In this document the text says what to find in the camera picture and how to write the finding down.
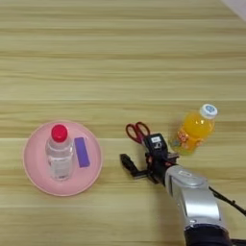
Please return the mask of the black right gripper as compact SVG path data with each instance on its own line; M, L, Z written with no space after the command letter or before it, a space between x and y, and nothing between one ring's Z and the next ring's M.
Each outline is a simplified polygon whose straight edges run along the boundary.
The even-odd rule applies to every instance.
M147 162L147 171L138 170L131 158L126 154L120 155L120 160L122 165L130 172L130 174L135 178L148 178L154 184L165 185L165 174L169 167L177 165L177 159L179 155L177 153L168 153L166 157L151 156L149 153L145 154Z

